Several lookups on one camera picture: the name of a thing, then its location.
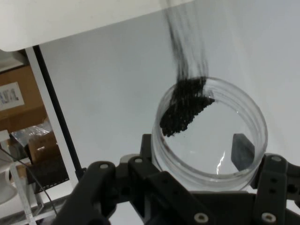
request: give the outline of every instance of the metal screw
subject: metal screw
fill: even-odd
[[[278,157],[278,156],[273,156],[271,159],[274,160],[274,161],[276,161],[276,162],[280,162],[281,161],[281,158]]]
[[[141,158],[136,158],[136,159],[135,159],[135,162],[136,162],[136,163],[141,163],[142,161],[143,161],[143,160],[142,160]]]
[[[276,216],[274,216],[273,214],[271,213],[268,213],[268,212],[264,212],[262,214],[262,220],[268,224],[272,224],[272,223],[275,223],[276,222]]]
[[[106,168],[108,168],[108,164],[101,164],[100,165],[100,169],[106,169]]]
[[[199,224],[205,224],[208,222],[208,216],[204,213],[198,212],[194,215],[194,220]]]

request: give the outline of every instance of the black powder stream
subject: black powder stream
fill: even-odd
[[[191,22],[197,21],[190,21],[185,5],[172,7],[171,2],[166,0],[168,8],[165,10],[165,18],[177,64],[177,82],[170,106],[160,121],[163,135],[168,137],[186,130],[194,117],[215,101],[203,95],[208,77],[208,63],[204,50],[202,49],[200,57],[196,57],[195,43],[189,37],[196,31],[191,29]]]

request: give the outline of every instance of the clear plastic container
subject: clear plastic container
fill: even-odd
[[[203,95],[215,102],[195,116],[186,131],[167,137],[159,123],[174,87],[165,93],[157,110],[151,140],[153,162],[190,191],[245,188],[267,147],[268,132],[259,107],[238,87],[207,78]]]

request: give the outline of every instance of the falling black particles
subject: falling black particles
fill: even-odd
[[[180,81],[174,90],[171,104],[160,120],[164,136],[172,136],[188,128],[194,117],[215,100],[199,92],[205,77]]]
[[[179,35],[180,30],[175,28],[174,24],[176,22],[172,21],[172,18],[174,19],[174,10],[176,10],[174,7],[165,10],[173,56],[177,63],[177,83],[172,94],[169,108],[160,120],[160,127],[163,135],[168,137],[181,131],[185,131],[188,128],[188,125],[193,121],[194,117],[215,101],[213,97],[203,95],[203,88],[208,76],[206,58],[203,55],[202,58],[198,60],[195,59],[195,57],[192,61],[187,60],[187,53],[190,55],[194,54],[192,52],[187,52],[187,50],[183,48],[182,40]],[[185,19],[181,16],[182,13],[179,11],[175,13],[177,15],[175,20],[181,22]],[[197,62],[196,67],[198,74],[196,78],[192,78],[190,64],[195,62]]]

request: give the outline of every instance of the plastic bag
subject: plastic bag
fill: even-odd
[[[52,131],[52,127],[49,120],[45,120],[45,122],[42,124],[12,132],[11,135],[23,147],[25,147],[28,144],[29,139],[31,139],[32,137],[46,135],[51,131]]]

